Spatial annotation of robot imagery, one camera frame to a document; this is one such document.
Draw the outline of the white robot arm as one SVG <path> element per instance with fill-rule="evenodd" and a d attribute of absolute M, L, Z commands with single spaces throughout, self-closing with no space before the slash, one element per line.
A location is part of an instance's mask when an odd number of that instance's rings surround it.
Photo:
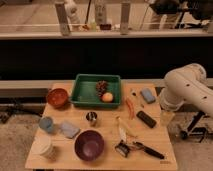
<path fill-rule="evenodd" d="M 164 77 L 164 88 L 158 99 L 163 112 L 161 125 L 167 126 L 185 103 L 191 103 L 205 114 L 213 117 L 213 90 L 205 85 L 205 68 L 192 63 L 169 71 Z"/>

